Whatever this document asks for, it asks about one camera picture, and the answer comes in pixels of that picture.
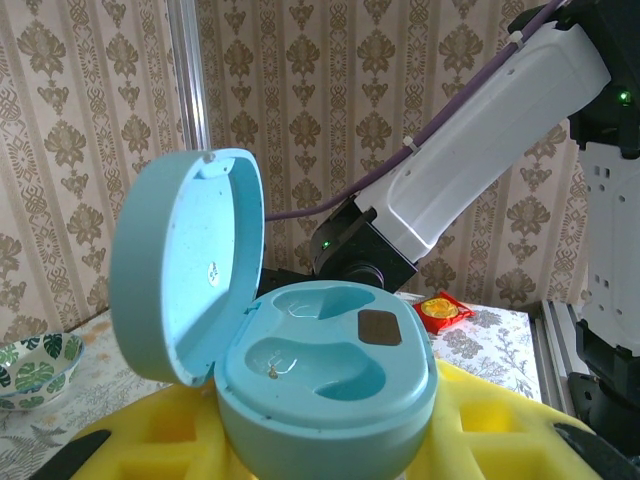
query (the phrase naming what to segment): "wire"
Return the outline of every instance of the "wire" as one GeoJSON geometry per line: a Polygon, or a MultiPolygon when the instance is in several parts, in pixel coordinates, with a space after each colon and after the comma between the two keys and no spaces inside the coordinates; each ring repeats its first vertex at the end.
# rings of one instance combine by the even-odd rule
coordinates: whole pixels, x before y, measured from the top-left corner
{"type": "MultiPolygon", "coordinates": [[[[522,41],[526,42],[531,36],[536,33],[542,25],[545,24],[547,19],[561,6],[565,0],[551,0],[522,30],[522,41]]],[[[518,46],[514,43],[509,43],[500,52],[493,57],[489,63],[487,63],[482,69],[467,83],[467,85],[455,95],[447,105],[424,127],[413,139],[413,143],[420,147],[424,142],[429,140],[431,136],[438,131],[447,120],[449,120],[459,109],[464,105],[471,96],[478,91],[482,85],[484,85],[489,78],[500,68],[504,63],[518,51],[518,46]]],[[[362,177],[360,180],[352,184],[350,187],[328,200],[327,202],[318,205],[316,207],[308,208],[305,210],[294,210],[290,212],[276,212],[266,215],[267,222],[273,222],[276,220],[286,220],[290,218],[307,217],[311,215],[317,215],[326,210],[329,210],[347,198],[355,195],[360,190],[368,187],[372,183],[378,181],[385,176],[391,170],[405,161],[413,150],[410,147],[402,147],[395,154],[393,154],[387,161],[376,168],[374,171],[362,177]]]]}

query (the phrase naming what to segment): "green indicator light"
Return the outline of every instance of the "green indicator light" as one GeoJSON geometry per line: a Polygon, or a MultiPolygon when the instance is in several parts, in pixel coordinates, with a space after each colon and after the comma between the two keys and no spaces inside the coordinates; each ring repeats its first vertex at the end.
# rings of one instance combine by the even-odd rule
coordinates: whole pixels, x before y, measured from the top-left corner
{"type": "Polygon", "coordinates": [[[621,103],[628,105],[631,103],[631,93],[621,92],[620,95],[618,95],[618,99],[620,100],[621,103]]]}

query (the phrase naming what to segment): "yellow foam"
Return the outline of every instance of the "yellow foam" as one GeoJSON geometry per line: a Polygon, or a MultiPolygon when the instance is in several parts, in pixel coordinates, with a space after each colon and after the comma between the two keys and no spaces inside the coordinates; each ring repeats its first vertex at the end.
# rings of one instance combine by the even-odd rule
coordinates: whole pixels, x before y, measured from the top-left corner
{"type": "MultiPolygon", "coordinates": [[[[555,433],[578,420],[438,360],[440,384],[408,480],[597,480],[555,433]]],[[[227,443],[215,386],[173,386],[89,426],[111,437],[76,480],[255,479],[227,443]]]]}

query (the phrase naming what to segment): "floral pattern tablecloth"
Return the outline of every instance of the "floral pattern tablecloth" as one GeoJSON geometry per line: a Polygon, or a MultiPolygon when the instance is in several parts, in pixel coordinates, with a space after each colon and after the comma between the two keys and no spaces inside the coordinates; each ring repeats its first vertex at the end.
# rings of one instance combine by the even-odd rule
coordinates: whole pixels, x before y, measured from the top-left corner
{"type": "MultiPolygon", "coordinates": [[[[399,294],[410,303],[420,297],[399,294]]],[[[476,316],[430,335],[433,349],[458,367],[540,401],[526,314],[472,306],[476,316]]],[[[120,353],[106,312],[77,330],[86,343],[77,379],[51,405],[32,412],[0,412],[0,480],[28,478],[78,431],[166,384],[134,374],[120,353]]]]}

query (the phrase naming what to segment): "metal frame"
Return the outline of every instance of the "metal frame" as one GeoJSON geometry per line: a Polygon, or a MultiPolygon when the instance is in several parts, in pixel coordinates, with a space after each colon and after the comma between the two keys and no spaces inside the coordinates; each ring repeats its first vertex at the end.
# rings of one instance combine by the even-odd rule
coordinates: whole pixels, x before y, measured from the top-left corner
{"type": "Polygon", "coordinates": [[[171,44],[187,150],[210,150],[196,0],[167,0],[171,44]]]}
{"type": "Polygon", "coordinates": [[[590,373],[576,350],[578,317],[572,305],[554,301],[541,302],[530,315],[542,402],[573,417],[569,374],[590,373]]]}

